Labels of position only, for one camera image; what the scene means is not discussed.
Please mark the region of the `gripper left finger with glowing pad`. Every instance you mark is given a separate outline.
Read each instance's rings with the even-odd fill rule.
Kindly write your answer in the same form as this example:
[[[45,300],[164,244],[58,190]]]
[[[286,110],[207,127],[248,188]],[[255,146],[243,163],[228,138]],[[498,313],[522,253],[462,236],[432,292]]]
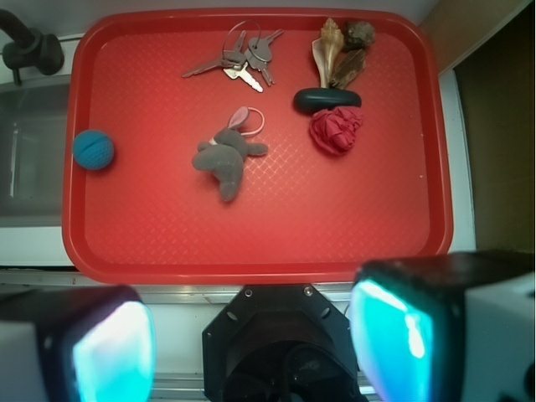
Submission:
[[[152,314],[129,286],[1,295],[3,401],[147,401]]]

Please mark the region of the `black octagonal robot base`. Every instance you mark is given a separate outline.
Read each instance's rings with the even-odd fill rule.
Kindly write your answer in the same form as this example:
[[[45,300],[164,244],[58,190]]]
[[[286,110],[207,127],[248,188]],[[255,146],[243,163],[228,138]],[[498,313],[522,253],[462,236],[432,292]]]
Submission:
[[[210,401],[365,401],[350,322],[311,285],[245,286],[203,330]]]

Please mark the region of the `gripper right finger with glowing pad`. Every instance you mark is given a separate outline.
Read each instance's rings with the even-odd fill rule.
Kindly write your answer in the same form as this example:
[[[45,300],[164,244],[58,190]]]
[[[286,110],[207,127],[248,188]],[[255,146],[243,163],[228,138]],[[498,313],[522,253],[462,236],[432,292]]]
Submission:
[[[358,364],[384,401],[532,401],[535,256],[372,260],[349,305]]]

